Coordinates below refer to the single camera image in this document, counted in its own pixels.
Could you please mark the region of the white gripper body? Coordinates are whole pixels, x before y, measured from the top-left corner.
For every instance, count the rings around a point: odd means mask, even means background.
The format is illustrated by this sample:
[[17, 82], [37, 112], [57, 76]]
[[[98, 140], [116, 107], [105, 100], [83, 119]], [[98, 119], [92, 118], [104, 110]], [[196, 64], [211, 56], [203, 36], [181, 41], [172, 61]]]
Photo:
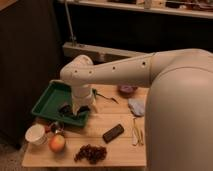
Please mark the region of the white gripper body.
[[92, 87], [81, 85], [72, 87], [72, 112], [76, 115], [83, 106], [91, 106], [94, 101]]

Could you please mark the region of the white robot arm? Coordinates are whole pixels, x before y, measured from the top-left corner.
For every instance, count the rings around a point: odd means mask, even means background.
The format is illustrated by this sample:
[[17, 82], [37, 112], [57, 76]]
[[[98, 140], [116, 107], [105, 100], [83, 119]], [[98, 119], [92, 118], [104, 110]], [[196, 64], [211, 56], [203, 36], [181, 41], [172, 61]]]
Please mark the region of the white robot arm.
[[73, 110], [93, 102], [92, 84], [148, 89], [148, 171], [213, 171], [213, 53], [181, 49], [95, 65], [79, 55], [60, 71]]

